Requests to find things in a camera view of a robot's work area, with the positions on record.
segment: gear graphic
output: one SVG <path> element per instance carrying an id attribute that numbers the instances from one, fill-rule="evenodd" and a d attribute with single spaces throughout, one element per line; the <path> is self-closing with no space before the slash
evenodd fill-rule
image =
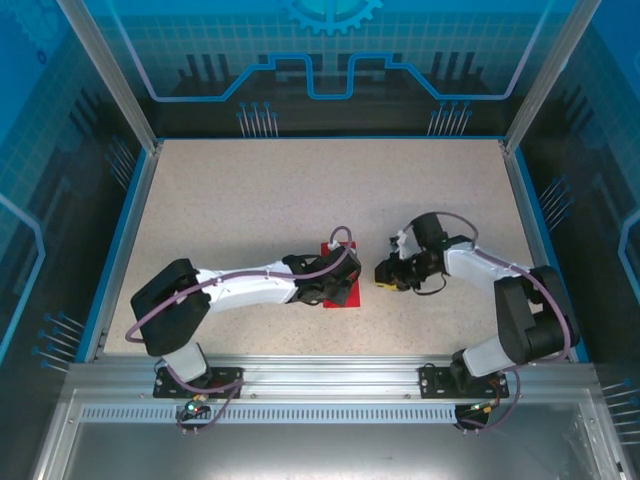
<path id="1" fill-rule="evenodd" d="M 373 10 L 382 7 L 381 0 L 283 0 L 289 20 L 300 28 L 310 27 L 314 34 L 336 31 L 346 34 L 350 28 L 360 28 L 362 20 L 371 20 Z"/>
<path id="2" fill-rule="evenodd" d="M 0 0 L 0 12 L 15 15 L 29 40 L 38 48 L 46 49 L 60 30 L 58 7 L 55 0 Z"/>

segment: red block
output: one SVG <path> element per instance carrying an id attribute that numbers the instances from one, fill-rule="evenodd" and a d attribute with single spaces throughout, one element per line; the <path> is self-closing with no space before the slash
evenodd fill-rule
<path id="1" fill-rule="evenodd" d="M 340 242 L 340 245 L 346 246 L 346 242 Z M 356 249 L 356 242 L 353 242 L 353 249 Z M 327 242 L 323 242 L 320 244 L 320 254 L 327 255 L 329 253 L 329 244 Z M 360 281 L 356 280 L 356 283 L 351 287 L 351 293 L 349 293 L 349 297 L 347 298 L 347 303 L 344 304 L 344 307 L 341 305 L 336 305 L 329 300 L 325 300 L 322 304 L 324 308 L 351 308 L 351 307 L 359 307 L 360 306 Z"/>

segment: vented metal strip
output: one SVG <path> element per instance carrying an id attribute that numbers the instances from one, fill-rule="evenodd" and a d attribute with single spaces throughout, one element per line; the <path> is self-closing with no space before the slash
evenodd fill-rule
<path id="1" fill-rule="evenodd" d="M 211 412 L 187 423 L 206 423 L 221 405 L 211 405 Z M 178 405 L 93 404 L 83 408 L 84 423 L 174 423 Z M 221 423 L 236 424 L 448 424 L 455 423 L 455 405 L 231 405 Z"/>

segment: black mounting bracket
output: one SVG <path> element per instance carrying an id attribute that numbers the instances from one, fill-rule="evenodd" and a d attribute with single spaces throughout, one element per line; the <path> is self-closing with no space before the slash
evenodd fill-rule
<path id="1" fill-rule="evenodd" d="M 494 385 L 497 385 L 500 398 L 509 398 L 509 386 L 503 373 L 494 373 L 477 379 L 476 382 L 468 385 L 463 393 L 458 388 L 450 367 L 436 367 L 428 363 L 418 369 L 418 385 L 420 397 L 423 400 L 450 398 L 490 400 L 496 398 L 498 394 Z"/>
<path id="2" fill-rule="evenodd" d="M 242 368 L 216 368 L 209 367 L 209 372 L 202 377 L 190 382 L 194 387 L 198 388 L 216 388 L 223 387 L 236 380 L 241 380 L 244 374 Z M 242 389 L 239 389 L 234 398 L 240 398 Z M 225 390 L 221 393 L 211 393 L 209 398 L 227 399 L 233 389 Z M 197 395 L 189 390 L 182 388 L 176 383 L 166 367 L 158 368 L 156 372 L 156 380 L 153 386 L 153 398 L 184 398 L 189 399 Z"/>

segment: speckled tabletop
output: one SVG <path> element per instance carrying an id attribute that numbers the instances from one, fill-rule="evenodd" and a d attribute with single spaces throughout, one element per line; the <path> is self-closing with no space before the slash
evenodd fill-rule
<path id="1" fill-rule="evenodd" d="M 144 353 L 124 340 L 134 322 L 129 301 L 171 261 L 260 266 L 319 252 L 340 224 L 353 230 L 363 265 L 360 308 L 255 305 L 209 315 L 195 335 L 203 350 L 450 354 L 484 340 L 497 331 L 493 300 L 463 280 L 451 278 L 432 297 L 373 284 L 388 238 L 430 210 L 466 216 L 485 250 L 531 263 L 495 140 L 167 140 L 105 353 Z M 469 234 L 455 220 L 442 223 L 450 234 Z"/>

